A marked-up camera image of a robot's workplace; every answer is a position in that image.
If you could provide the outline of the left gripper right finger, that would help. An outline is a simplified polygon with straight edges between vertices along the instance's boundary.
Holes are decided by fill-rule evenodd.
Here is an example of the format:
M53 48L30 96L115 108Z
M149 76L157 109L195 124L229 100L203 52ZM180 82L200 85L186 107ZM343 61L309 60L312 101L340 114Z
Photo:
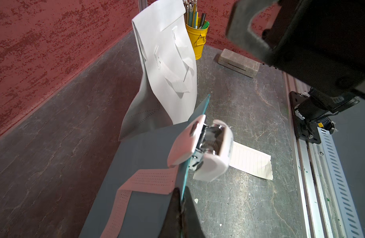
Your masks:
M181 221L183 238L205 238L200 221L194 207L194 201L189 187L185 187L181 202Z

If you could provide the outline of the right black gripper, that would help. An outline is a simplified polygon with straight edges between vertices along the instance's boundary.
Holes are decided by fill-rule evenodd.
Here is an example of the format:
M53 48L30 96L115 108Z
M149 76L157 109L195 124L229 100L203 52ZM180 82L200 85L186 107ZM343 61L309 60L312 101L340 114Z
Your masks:
M235 2L227 38L328 96L365 99L365 1L278 1L278 15L261 37L252 21L272 5Z

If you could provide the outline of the paper receipt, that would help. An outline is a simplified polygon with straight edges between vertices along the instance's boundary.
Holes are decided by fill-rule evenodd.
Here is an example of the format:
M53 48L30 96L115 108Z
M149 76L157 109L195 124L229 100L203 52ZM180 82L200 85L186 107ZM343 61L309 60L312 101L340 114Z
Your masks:
M234 142L229 166L258 178L273 180L271 156Z

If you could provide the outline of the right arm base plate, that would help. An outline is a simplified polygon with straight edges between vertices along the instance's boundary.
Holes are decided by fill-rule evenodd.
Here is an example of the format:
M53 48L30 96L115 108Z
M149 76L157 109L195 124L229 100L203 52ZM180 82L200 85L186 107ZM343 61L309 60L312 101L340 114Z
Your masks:
M353 93L346 92L338 97L330 97L314 88L310 89L308 95L291 91L289 99L296 138L314 144L321 143L318 129L324 129L331 134L336 131L331 116L359 103Z

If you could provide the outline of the white gift bag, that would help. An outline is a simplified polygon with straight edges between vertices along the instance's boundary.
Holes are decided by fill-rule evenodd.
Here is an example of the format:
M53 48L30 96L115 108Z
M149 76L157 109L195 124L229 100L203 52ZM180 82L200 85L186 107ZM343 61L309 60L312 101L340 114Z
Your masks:
M196 59L184 14L182 1L155 1L132 19L143 74L119 141L186 122L192 115Z

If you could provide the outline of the small white stapler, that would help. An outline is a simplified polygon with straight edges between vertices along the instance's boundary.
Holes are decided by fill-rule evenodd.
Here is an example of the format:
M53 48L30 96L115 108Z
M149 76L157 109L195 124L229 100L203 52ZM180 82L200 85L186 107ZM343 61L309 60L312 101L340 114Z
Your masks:
M167 159L169 168L189 161L193 178L212 182L229 167L233 133L221 120L205 124L206 115L194 119L175 139Z

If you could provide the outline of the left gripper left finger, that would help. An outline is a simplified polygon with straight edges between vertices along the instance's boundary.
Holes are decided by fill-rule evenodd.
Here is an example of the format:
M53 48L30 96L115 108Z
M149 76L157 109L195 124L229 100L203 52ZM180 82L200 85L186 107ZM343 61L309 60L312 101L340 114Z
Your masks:
M182 231L182 210L180 189L175 188L168 206L166 217L158 238L180 238Z

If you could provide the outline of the teal gift bag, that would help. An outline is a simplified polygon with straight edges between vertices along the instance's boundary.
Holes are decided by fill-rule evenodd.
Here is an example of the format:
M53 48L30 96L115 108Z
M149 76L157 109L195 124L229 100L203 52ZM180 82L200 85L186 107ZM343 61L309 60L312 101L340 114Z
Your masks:
M82 238L156 238L175 188L185 191L188 161L167 158L189 122L124 140L109 167L80 233Z

